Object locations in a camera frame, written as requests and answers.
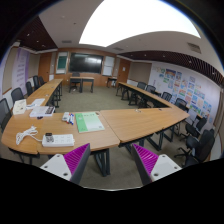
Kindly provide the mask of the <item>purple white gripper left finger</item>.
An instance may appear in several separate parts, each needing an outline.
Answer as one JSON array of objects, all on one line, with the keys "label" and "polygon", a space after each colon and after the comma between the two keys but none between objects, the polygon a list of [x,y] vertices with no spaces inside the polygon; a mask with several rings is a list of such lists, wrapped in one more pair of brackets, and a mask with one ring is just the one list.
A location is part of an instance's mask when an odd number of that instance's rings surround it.
[{"label": "purple white gripper left finger", "polygon": [[90,144],[87,143],[65,155],[54,155],[41,166],[41,169],[72,183],[79,184],[89,156]]}]

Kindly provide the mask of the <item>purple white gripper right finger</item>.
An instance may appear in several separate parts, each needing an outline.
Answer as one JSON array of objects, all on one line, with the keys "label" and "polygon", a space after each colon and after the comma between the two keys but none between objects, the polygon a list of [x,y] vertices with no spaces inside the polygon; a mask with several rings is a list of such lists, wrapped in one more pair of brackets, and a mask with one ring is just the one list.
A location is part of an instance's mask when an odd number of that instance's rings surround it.
[{"label": "purple white gripper right finger", "polygon": [[181,170],[181,167],[166,154],[157,155],[136,144],[132,145],[131,153],[143,185]]}]

